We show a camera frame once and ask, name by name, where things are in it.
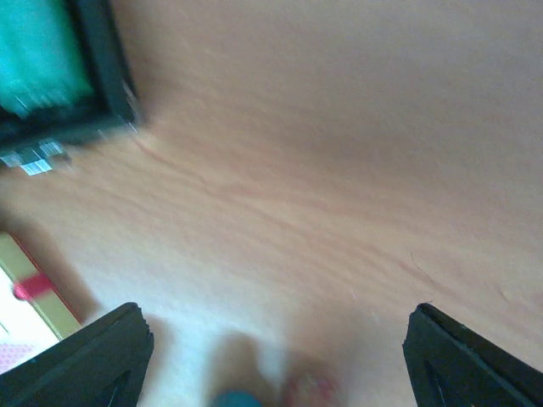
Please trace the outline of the green poker chip stack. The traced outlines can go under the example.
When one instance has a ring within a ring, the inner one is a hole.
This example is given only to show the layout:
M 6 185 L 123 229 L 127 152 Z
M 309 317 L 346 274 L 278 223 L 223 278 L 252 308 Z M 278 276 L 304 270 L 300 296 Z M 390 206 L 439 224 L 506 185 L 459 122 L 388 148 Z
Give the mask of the green poker chip stack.
M 1 2 L 1 107 L 25 118 L 94 90 L 66 1 Z

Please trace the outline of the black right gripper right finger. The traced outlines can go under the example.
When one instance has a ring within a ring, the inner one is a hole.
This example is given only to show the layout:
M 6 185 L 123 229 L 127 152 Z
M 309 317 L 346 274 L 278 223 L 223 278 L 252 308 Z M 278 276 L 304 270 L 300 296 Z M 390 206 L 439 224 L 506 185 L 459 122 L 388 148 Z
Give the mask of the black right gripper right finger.
M 419 304 L 402 344 L 418 406 L 541 406 L 542 373 L 449 317 Z

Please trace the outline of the ace of spades card box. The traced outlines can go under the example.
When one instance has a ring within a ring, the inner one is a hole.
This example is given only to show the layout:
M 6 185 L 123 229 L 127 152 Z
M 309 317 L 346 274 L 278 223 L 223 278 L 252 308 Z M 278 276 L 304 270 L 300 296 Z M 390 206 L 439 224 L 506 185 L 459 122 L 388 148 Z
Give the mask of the ace of spades card box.
M 1 372 L 22 365 L 81 329 L 81 322 L 36 261 L 1 234 Z

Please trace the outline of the blue poker chip stack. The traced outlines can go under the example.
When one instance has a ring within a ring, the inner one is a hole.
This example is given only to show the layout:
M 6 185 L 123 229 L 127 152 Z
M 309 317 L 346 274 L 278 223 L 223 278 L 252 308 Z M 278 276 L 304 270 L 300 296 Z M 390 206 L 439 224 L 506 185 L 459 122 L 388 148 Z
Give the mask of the blue poker chip stack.
M 262 401 L 253 393 L 241 390 L 225 390 L 217 394 L 210 403 L 210 407 L 263 407 Z

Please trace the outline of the pink red poker chip stack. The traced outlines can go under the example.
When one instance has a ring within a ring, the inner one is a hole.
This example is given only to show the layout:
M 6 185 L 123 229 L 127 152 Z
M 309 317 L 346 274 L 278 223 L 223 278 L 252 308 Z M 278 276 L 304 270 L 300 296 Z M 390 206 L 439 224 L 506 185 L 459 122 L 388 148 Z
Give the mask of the pink red poker chip stack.
M 340 406 L 339 388 L 332 377 L 321 373 L 301 373 L 290 378 L 283 388 L 282 406 Z

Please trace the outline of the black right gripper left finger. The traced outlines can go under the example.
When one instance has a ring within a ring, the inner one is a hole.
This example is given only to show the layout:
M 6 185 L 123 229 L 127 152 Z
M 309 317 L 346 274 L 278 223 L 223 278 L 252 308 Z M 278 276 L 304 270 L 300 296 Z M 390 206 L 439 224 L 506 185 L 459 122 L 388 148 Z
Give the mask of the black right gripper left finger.
M 154 350 L 126 303 L 1 375 L 2 406 L 135 406 Z

